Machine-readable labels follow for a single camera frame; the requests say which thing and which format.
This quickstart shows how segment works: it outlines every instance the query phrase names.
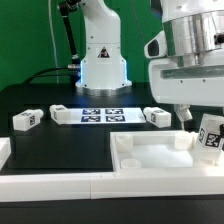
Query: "green wall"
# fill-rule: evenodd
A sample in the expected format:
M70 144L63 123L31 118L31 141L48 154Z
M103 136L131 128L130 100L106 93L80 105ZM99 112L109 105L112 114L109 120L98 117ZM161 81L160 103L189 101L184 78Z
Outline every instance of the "green wall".
M57 4L52 0L58 64L70 63L70 52ZM144 42L161 30L161 21L150 12L149 0L133 0L143 39L135 21L130 0L105 0L121 17L122 55L128 62L128 78L148 82L148 62ZM85 54L85 28L80 10L71 15L78 53ZM1 0L0 10L0 90L21 83L42 69L55 67L48 19L48 0Z

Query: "warning label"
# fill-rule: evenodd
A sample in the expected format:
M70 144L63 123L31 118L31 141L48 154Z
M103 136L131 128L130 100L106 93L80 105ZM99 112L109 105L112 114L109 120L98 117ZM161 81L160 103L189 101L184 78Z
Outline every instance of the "warning label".
M110 55L105 47L101 50L98 58L110 58Z

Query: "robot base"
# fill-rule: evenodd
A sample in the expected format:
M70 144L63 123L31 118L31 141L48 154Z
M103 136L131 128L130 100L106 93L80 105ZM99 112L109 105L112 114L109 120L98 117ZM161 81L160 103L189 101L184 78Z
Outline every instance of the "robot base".
M79 83L76 84L76 92L91 96L117 96L126 93L130 93L132 89L131 82L128 82L125 86L117 89L90 89L83 87Z

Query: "black tabletop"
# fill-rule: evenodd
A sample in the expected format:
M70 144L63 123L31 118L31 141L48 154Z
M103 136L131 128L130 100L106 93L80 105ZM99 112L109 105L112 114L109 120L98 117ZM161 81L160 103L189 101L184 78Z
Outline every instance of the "black tabletop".
M74 93L69 85L13 85L0 92L0 137L10 137L12 154L0 175L80 173L112 171L110 133L114 131L161 131L143 124L58 125L49 107L68 108L155 107L172 113L170 130L180 129L172 105L158 105L145 83L113 97ZM14 131L12 116L27 109L42 109L40 125ZM220 108L192 107L197 131L204 112L222 114ZM223 223L224 196L148 197L104 200L0 203L0 223Z

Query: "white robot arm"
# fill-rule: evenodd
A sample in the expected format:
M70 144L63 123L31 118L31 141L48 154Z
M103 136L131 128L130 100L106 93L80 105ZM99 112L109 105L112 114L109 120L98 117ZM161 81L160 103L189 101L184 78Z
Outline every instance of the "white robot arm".
M160 50L150 52L153 41L145 47L148 58L167 56L149 64L155 100L224 107L224 1L160 2L163 35L153 40Z
M86 28L86 56L81 61L78 92L110 96L130 90L127 66L121 56L120 18L104 0L67 0L70 10L79 6Z

